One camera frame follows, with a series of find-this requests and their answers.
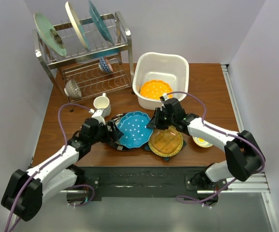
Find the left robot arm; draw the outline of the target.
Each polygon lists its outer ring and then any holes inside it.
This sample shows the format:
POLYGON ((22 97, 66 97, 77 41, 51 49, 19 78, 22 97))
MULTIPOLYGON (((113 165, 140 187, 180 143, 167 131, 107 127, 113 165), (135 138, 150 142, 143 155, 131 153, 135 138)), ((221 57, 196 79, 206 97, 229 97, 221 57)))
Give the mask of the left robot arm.
POLYGON ((123 132, 112 120, 101 123, 95 118, 86 119, 57 153, 31 169, 18 169, 11 175, 1 205, 20 219, 31 220, 51 195, 66 188, 84 186, 85 178, 79 174, 80 169, 72 166, 89 153, 94 144, 117 142, 122 136, 123 132))

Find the yellow polka dot plate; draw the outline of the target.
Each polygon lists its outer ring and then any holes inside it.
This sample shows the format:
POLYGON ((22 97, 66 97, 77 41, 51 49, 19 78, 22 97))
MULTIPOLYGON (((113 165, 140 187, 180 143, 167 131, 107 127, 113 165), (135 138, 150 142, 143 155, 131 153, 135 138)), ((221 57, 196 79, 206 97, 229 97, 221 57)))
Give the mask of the yellow polka dot plate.
POLYGON ((164 93, 172 91, 171 86, 162 80, 150 80, 140 87, 140 95, 153 100, 159 100, 164 93))

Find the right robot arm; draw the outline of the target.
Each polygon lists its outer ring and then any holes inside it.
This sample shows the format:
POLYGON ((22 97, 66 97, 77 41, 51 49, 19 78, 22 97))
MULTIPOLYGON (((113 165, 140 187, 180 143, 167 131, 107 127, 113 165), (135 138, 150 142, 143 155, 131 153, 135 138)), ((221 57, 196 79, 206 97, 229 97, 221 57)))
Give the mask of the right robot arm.
POLYGON ((176 98, 163 100, 150 122, 150 129, 174 127, 178 132, 198 137, 225 153, 225 161, 213 163, 191 178, 191 183, 206 190, 227 178, 246 181, 264 169, 265 158, 252 133, 236 132, 217 127, 196 114, 187 114, 176 98))

